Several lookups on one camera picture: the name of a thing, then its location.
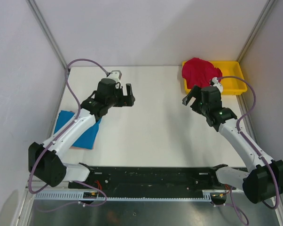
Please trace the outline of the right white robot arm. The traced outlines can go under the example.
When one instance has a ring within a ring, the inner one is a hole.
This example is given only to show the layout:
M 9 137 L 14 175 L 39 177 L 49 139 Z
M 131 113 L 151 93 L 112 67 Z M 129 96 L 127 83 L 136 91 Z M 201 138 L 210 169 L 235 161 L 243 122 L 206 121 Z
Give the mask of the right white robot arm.
M 235 149 L 243 160 L 247 171 L 231 168 L 225 164 L 214 167 L 215 173 L 209 175 L 208 184 L 219 189 L 228 184 L 243 190 L 252 203 L 264 202 L 283 194 L 283 161 L 275 161 L 265 153 L 242 128 L 238 127 L 234 112 L 222 106 L 221 93 L 216 86 L 200 88 L 194 86 L 183 98 L 190 108 L 204 116 L 210 127 L 219 132 Z

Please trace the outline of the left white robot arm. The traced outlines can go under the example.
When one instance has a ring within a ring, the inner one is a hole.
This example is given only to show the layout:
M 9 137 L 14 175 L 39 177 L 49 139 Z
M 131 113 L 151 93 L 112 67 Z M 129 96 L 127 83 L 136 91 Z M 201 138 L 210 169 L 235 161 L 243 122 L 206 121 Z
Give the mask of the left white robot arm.
M 55 187 L 63 181 L 78 181 L 84 188 L 94 185 L 95 177 L 88 166 L 81 163 L 63 163 L 61 158 L 84 132 L 94 126 L 112 107 L 131 107 L 135 98 L 132 85 L 126 84 L 127 94 L 119 81 L 104 78 L 97 89 L 79 104 L 78 112 L 53 136 L 42 144 L 29 146 L 29 172 Z

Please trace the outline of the red polo shirt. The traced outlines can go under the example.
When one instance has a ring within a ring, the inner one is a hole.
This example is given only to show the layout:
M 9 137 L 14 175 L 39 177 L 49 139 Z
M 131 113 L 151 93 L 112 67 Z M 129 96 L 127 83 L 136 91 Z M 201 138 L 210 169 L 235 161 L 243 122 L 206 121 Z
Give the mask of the red polo shirt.
M 195 85 L 200 88 L 208 87 L 213 78 L 222 77 L 219 68 L 209 61 L 196 57 L 183 64 L 181 74 L 186 82 L 187 89 L 192 89 Z

